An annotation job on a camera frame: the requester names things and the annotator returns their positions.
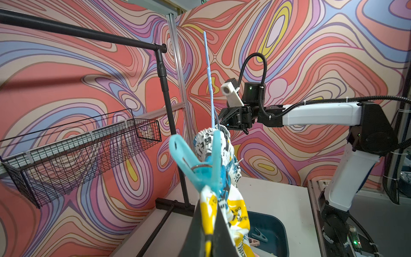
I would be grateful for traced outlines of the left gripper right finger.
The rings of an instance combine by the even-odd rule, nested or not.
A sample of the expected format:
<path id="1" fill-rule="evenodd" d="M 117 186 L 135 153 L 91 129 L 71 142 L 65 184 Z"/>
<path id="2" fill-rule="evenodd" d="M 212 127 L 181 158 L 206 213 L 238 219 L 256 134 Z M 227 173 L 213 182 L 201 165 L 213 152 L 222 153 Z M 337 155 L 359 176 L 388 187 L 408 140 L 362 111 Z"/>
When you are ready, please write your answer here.
<path id="1" fill-rule="evenodd" d="M 240 257 L 234 240 L 231 238 L 229 228 L 224 220 L 221 208 L 217 206 L 217 217 L 213 234 L 214 257 Z"/>

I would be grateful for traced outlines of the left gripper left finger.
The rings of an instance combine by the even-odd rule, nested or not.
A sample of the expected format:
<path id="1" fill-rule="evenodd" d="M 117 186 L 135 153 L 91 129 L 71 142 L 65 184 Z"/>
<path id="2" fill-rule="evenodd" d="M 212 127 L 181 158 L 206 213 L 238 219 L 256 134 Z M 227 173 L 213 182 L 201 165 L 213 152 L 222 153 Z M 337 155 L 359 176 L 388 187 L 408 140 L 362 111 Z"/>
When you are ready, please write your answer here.
<path id="1" fill-rule="evenodd" d="M 200 202 L 195 208 L 187 236 L 178 257 L 204 257 L 205 256 L 205 235 L 202 226 L 202 216 Z"/>

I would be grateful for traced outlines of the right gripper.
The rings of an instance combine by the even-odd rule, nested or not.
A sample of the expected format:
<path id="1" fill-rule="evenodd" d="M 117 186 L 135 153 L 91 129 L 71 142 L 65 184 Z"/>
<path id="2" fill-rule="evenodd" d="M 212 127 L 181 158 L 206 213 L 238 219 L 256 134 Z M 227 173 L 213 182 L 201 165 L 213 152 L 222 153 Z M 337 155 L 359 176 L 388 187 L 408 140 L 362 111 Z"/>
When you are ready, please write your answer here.
<path id="1" fill-rule="evenodd" d="M 243 131 L 244 134 L 249 134 L 248 130 L 255 123 L 258 111 L 258 106 L 227 107 L 220 111 L 218 120 L 229 131 Z"/>

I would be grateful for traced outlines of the light blue hanger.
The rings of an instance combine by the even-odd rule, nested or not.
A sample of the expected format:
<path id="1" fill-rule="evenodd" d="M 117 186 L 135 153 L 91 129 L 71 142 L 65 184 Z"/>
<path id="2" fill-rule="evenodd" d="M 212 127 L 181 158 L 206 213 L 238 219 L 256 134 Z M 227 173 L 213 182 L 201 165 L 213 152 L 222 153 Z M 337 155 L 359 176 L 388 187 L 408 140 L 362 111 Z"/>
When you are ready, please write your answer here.
<path id="1" fill-rule="evenodd" d="M 210 68 L 210 59 L 209 59 L 209 50 L 208 50 L 208 42 L 207 42 L 207 33 L 203 31 L 203 39 L 204 39 L 204 50 L 205 50 L 205 61 L 207 65 L 207 80 L 208 80 L 208 89 L 209 89 L 209 96 L 210 96 L 210 106 L 211 106 L 211 127 L 215 128 L 216 126 L 216 110 L 214 105 L 214 87 L 212 83 L 211 77 L 211 68 Z"/>

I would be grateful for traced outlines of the beige clothespin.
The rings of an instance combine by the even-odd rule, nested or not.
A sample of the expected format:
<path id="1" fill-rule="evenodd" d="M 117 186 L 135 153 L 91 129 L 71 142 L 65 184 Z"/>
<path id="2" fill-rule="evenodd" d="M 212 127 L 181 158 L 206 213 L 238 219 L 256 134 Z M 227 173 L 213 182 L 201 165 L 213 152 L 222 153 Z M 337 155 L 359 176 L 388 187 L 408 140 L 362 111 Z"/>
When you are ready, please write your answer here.
<path id="1" fill-rule="evenodd" d="M 250 238 L 249 239 L 249 245 L 252 246 L 252 247 L 258 247 L 258 246 L 260 246 L 260 241 L 257 240 L 257 239 Z"/>

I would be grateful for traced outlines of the white printed graphic shorts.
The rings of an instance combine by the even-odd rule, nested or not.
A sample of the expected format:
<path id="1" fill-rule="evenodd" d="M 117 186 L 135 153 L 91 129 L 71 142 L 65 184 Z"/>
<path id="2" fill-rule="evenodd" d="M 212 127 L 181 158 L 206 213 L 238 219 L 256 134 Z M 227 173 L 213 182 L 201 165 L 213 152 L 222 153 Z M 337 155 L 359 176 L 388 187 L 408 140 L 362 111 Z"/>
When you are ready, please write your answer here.
<path id="1" fill-rule="evenodd" d="M 237 182 L 241 178 L 240 165 L 234 155 L 234 147 L 228 129 L 224 125 L 216 125 L 215 128 L 200 131 L 193 141 L 195 154 L 201 162 L 211 160 L 213 135 L 218 130 L 221 138 L 222 169 L 220 177 L 222 184 L 218 192 L 206 187 L 200 193 L 200 212 L 205 235 L 205 255 L 207 257 L 211 256 L 212 237 L 215 231 L 218 208 L 220 208 L 224 221 L 228 226 L 230 237 L 235 243 L 237 251 L 235 256 L 253 257 L 255 254 L 251 250 L 248 237 L 250 231 L 249 216 L 244 198 L 237 187 Z"/>

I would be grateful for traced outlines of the blue clothespin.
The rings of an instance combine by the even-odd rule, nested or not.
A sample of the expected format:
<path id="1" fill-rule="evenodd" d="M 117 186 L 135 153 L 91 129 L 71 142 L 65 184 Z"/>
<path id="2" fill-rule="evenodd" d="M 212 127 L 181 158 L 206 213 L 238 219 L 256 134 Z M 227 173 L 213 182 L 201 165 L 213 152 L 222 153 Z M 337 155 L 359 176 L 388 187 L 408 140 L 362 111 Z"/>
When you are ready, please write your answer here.
<path id="1" fill-rule="evenodd" d="M 169 151 L 172 158 L 198 192 L 208 186 L 213 192 L 218 193 L 222 186 L 220 131 L 214 132 L 212 143 L 210 159 L 201 162 L 180 135 L 174 134 L 169 140 Z"/>

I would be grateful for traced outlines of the teal grey clothespin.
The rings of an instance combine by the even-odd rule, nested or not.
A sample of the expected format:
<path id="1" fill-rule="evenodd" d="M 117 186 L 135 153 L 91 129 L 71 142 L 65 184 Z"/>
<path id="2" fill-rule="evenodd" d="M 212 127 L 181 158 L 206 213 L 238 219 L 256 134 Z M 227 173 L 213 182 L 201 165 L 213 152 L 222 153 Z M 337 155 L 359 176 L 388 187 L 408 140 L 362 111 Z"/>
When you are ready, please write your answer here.
<path id="1" fill-rule="evenodd" d="M 251 237 L 264 243 L 267 243 L 269 241 L 268 238 L 258 228 L 254 228 L 254 233 L 251 234 Z"/>

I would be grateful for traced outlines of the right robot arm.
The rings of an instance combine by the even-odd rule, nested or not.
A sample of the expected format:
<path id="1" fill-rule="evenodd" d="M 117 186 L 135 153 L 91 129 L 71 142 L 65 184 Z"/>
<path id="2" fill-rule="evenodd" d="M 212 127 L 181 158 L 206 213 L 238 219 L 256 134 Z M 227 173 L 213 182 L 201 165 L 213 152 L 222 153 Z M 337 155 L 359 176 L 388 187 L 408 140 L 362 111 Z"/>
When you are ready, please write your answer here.
<path id="1" fill-rule="evenodd" d="M 350 241 L 347 220 L 356 193 L 381 157 L 411 144 L 398 140 L 381 102 L 410 103 L 410 99 L 361 94 L 326 99 L 333 85 L 379 81 L 355 58 L 336 53 L 307 69 L 303 90 L 292 94 L 294 104 L 266 106 L 267 60 L 259 52 L 254 56 L 263 64 L 261 81 L 227 80 L 220 88 L 227 106 L 218 119 L 228 130 L 244 133 L 234 149 L 250 176 L 280 173 L 282 181 L 303 186 L 311 174 L 333 172 L 318 198 L 321 235 L 330 251 L 352 257 L 360 244 Z"/>

